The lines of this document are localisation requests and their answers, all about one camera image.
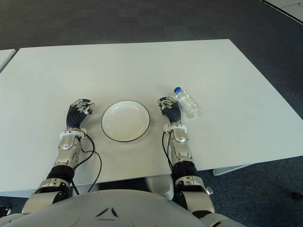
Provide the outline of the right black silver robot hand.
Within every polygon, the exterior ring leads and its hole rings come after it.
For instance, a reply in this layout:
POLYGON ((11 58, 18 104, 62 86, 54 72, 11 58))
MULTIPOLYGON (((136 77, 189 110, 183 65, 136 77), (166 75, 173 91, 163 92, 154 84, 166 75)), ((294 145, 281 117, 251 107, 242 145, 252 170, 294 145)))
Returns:
POLYGON ((165 96, 158 100, 158 106, 162 115, 166 116, 170 123, 181 123, 181 110, 177 100, 165 96))

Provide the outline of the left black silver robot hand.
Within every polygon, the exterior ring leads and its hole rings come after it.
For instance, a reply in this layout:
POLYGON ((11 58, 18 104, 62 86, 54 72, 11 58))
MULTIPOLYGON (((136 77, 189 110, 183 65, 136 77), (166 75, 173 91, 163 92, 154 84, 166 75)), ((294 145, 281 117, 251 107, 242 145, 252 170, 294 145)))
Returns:
POLYGON ((70 106, 66 116, 66 129, 77 128, 87 115, 92 114, 95 103, 89 99, 77 99, 70 106))

